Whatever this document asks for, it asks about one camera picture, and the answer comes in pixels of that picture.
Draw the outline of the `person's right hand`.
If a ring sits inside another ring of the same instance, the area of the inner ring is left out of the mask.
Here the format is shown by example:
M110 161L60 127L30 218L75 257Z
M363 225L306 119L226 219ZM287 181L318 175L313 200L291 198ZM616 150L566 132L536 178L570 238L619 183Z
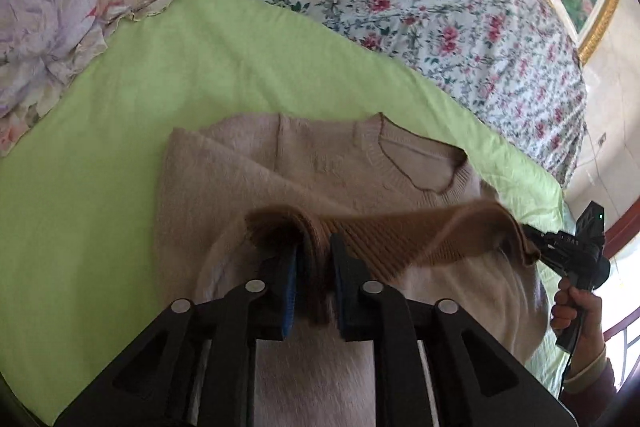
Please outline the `person's right hand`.
M560 335L577 322L578 315L582 316L582 332L570 360L570 376L579 373L599 358L605 350L605 340L601 326L602 299L591 291L574 287L569 279L563 277L559 281L551 308L552 331Z

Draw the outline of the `dark red sleeve forearm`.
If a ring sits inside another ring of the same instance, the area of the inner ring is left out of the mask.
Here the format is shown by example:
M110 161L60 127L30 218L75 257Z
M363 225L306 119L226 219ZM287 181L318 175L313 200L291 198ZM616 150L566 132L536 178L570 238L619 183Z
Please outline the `dark red sleeve forearm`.
M592 426L616 393L613 367L603 348L583 369L568 369L560 402L573 414L578 426Z

